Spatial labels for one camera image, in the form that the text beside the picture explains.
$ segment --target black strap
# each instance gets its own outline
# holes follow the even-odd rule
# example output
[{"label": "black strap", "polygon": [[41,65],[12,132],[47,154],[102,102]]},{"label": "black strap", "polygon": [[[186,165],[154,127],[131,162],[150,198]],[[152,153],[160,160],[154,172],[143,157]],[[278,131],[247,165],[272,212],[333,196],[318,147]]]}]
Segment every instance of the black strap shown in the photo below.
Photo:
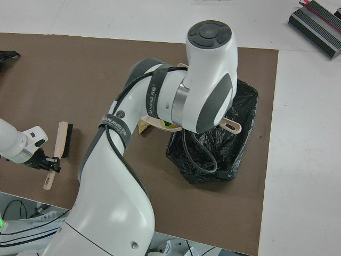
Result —
[{"label": "black strap", "polygon": [[112,114],[106,114],[103,116],[99,126],[104,125],[107,125],[110,129],[117,132],[122,139],[124,147],[128,147],[132,134],[130,133],[128,125],[122,119]]},{"label": "black strap", "polygon": [[162,64],[158,67],[151,77],[147,94],[145,97],[145,106],[147,108],[147,113],[149,116],[159,119],[157,114],[158,99],[162,83],[168,73],[168,69],[171,67],[169,64]]}]

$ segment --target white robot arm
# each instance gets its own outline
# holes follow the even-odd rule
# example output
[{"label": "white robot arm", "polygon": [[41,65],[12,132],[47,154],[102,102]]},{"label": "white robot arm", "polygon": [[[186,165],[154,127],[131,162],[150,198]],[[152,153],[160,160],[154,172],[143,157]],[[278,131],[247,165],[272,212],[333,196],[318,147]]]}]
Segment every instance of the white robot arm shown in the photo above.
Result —
[{"label": "white robot arm", "polygon": [[188,70],[156,59],[131,69],[81,163],[76,202],[43,255],[146,255],[153,210],[123,158],[138,121],[149,115],[205,132],[224,117],[237,90],[237,45],[226,24],[194,25],[186,50]]}]

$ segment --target red wire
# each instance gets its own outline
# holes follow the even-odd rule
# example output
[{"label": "red wire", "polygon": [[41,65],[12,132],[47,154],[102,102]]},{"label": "red wire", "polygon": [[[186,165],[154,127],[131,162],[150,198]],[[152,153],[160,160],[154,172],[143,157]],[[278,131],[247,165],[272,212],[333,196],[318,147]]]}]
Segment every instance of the red wire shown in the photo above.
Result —
[{"label": "red wire", "polygon": [[333,27],[336,31],[338,31],[341,34],[341,30],[339,30],[337,27],[335,27],[332,23],[330,23],[328,20],[326,20],[324,17],[322,17],[321,15],[319,15],[317,12],[314,11],[314,9],[312,9],[309,5],[299,2],[299,4],[301,6],[307,7],[307,9],[313,13],[315,13],[321,20],[323,20],[325,23],[327,23],[328,25],[330,25],[331,27]]}]

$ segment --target brown tabletop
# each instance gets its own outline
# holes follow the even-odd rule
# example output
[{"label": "brown tabletop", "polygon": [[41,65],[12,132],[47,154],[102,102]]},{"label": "brown tabletop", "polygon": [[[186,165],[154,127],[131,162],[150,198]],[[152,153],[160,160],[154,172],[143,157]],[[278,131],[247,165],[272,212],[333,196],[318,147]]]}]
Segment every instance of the brown tabletop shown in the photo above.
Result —
[{"label": "brown tabletop", "polygon": [[[155,57],[186,63],[185,45],[57,35],[0,34],[0,50],[21,54],[0,73],[0,118],[19,131],[39,125],[51,155],[59,121],[74,125],[69,158],[53,187],[46,172],[0,160],[0,191],[70,209],[77,171],[99,120],[120,92],[130,67]],[[145,184],[156,231],[256,255],[262,219],[277,50],[239,49],[239,79],[259,92],[251,138],[231,182],[190,185],[165,156],[170,133],[151,128],[133,135],[125,153]]]}]

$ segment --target black bristles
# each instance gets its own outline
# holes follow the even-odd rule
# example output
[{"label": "black bristles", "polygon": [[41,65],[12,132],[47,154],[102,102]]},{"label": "black bristles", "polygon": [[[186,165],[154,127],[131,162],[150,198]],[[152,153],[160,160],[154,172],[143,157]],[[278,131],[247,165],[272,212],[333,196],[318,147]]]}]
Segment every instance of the black bristles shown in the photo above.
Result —
[{"label": "black bristles", "polygon": [[72,135],[73,127],[74,127],[73,124],[68,124],[68,132],[66,134],[65,147],[64,147],[64,152],[63,152],[62,158],[66,158],[69,156],[70,145],[71,145],[71,135]]}]

